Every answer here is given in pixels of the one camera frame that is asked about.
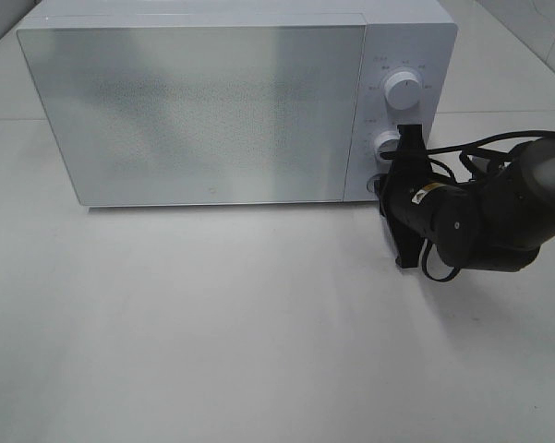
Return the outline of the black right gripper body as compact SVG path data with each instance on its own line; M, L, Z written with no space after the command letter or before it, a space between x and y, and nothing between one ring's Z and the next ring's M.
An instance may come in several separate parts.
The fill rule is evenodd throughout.
M394 249L396 265L401 269L415 269L425 239L402 219L411 203L418 183L432 172L424 157L426 145L421 125L399 125L400 141L395 152L383 155L390 160L385 186L378 197L380 215L385 220Z

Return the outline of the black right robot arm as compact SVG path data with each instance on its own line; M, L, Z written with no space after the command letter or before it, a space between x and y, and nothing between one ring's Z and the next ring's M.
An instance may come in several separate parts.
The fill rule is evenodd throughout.
M437 251L450 281L463 269L516 272L555 237L555 131L507 132L427 149L419 125L400 125L375 180L401 269L428 272Z

